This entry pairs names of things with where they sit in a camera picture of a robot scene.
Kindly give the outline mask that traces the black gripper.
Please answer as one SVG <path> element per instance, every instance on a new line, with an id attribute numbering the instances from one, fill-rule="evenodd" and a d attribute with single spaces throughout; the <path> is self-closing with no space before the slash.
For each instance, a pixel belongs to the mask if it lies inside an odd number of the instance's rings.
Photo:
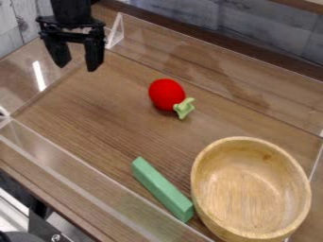
<path id="1" fill-rule="evenodd" d="M 93 72 L 104 62 L 104 22 L 92 17 L 97 0 L 50 0 L 53 14 L 38 16 L 38 36 L 58 68 L 70 61 L 66 42 L 84 42 L 86 70 Z"/>

